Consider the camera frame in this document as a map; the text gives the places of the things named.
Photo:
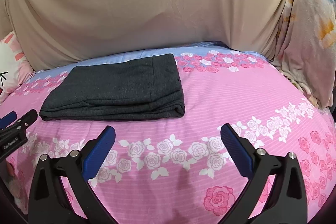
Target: pink floral bedspread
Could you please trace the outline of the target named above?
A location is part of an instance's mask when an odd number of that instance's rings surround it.
[[[182,118],[146,122],[38,118],[28,129],[28,143],[7,160],[29,193],[41,154],[65,156],[111,125],[115,145],[89,183],[120,224],[217,224],[247,182],[220,139],[220,127],[228,122],[255,148],[274,155],[297,154],[311,219],[336,183],[336,131],[330,112],[314,108],[267,62],[245,56],[251,65],[235,65],[231,56],[211,51],[176,57],[185,95]],[[0,117],[11,110],[18,116],[32,108],[39,111],[67,73],[35,77],[24,84],[1,105]],[[272,182],[270,178],[253,215],[261,211]],[[75,211],[83,215],[66,180],[64,186]]]

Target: white rose pattern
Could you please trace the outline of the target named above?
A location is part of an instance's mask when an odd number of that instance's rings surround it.
[[[258,139],[259,137],[269,137],[273,139],[273,137],[277,136],[280,142],[286,142],[286,139],[292,131],[290,128],[292,123],[299,124],[302,118],[307,117],[312,119],[314,115],[315,109],[313,105],[305,98],[302,98],[302,100],[303,102],[297,106],[289,103],[287,107],[275,110],[278,116],[270,117],[266,121],[258,120],[252,116],[252,119],[245,121],[245,125],[241,121],[238,121],[231,124],[231,126],[239,136],[243,136],[253,143],[255,148],[264,146],[264,143]],[[33,167],[37,165],[42,154],[48,154],[50,158],[63,157],[68,155],[71,150],[80,150],[84,143],[84,140],[82,140],[81,142],[69,144],[70,140],[58,140],[54,138],[53,143],[49,144],[43,140],[38,141],[37,133],[32,134],[31,132],[27,132],[27,138],[28,142],[22,146],[21,152],[24,154],[26,154],[27,151],[30,152],[30,155],[33,156],[31,161]],[[180,165],[187,171],[198,161],[203,162],[203,166],[207,168],[201,169],[199,175],[207,175],[210,178],[214,178],[215,173],[221,170],[225,164],[233,164],[220,136],[203,137],[201,141],[190,144],[187,151],[176,147],[181,145],[183,141],[176,139],[174,134],[172,134],[169,139],[167,138],[157,142],[155,146],[150,144],[150,139],[131,143],[122,140],[119,143],[122,147],[127,149],[127,156],[129,158],[118,159],[117,150],[111,149],[97,176],[90,180],[93,187],[95,187],[97,183],[104,183],[111,180],[113,176],[116,183],[120,182],[122,175],[132,170],[132,164],[134,164],[132,161],[137,164],[136,170],[139,172],[143,166],[151,170],[152,180],[160,176],[165,177],[169,175],[168,170],[162,166],[168,161]],[[146,149],[157,151],[149,151],[149,153],[144,156]]]
[[[195,159],[200,160],[209,155],[209,150],[206,144],[194,142],[188,149],[189,154]]]

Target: pillow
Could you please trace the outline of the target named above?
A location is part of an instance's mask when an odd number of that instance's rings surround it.
[[[0,104],[34,74],[15,33],[10,32],[0,41]]]

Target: dark gray fabric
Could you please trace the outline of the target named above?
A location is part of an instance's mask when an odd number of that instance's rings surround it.
[[[183,90],[172,54],[77,66],[43,102],[49,120],[132,121],[182,117]]]

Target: beige curtain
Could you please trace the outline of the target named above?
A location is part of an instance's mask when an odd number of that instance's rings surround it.
[[[274,56],[286,0],[0,0],[35,70],[145,48],[223,41]]]

